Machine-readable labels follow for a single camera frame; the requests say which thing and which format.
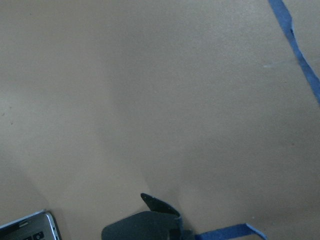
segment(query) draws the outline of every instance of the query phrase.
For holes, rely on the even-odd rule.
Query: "blue tape strip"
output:
[[[320,104],[320,81],[315,72],[312,70],[308,62],[306,61],[303,53],[300,51],[295,33],[294,33],[294,25],[293,20],[288,11],[286,5],[282,0],[268,0],[270,6],[276,16],[280,27],[284,35],[286,36],[287,40],[289,41],[292,50],[298,59],[300,67],[304,73],[305,78],[309,82],[311,89]]]
[[[268,239],[267,236],[261,231],[255,229],[253,226],[247,223],[229,226],[214,231],[208,231],[199,235],[195,235],[194,238],[195,240],[228,240],[252,234],[258,235],[263,240]]]

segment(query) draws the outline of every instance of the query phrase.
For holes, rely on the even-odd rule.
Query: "smartphone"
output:
[[[0,240],[61,240],[54,217],[46,210],[0,226]]]

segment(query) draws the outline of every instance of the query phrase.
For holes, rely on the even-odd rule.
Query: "cardboard surface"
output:
[[[320,3],[285,3],[320,74]],[[267,0],[7,0],[0,32],[0,225],[101,239],[146,192],[198,233],[317,239],[320,109]]]

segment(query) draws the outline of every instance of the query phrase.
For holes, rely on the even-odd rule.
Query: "silver phone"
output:
[[[41,210],[0,226],[0,240],[61,240],[50,212]]]

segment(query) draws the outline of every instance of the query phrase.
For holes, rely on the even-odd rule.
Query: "painter's tape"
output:
[[[279,25],[286,36],[288,42],[291,45],[291,48],[298,59],[298,62],[300,64],[300,67],[304,73],[305,78],[309,82],[311,89],[320,104],[320,81],[313,69],[310,67],[308,62],[306,61],[303,53],[299,49],[295,32],[294,32],[294,25],[293,20],[290,15],[290,12],[288,11],[286,5],[282,0],[268,0],[270,3],[270,6],[274,12],[274,15],[276,16]]]
[[[267,240],[267,236],[253,226],[244,223],[234,226],[225,227],[222,229],[208,231],[202,234],[195,235],[195,240],[228,240],[240,238],[248,235],[258,235],[261,239]]]

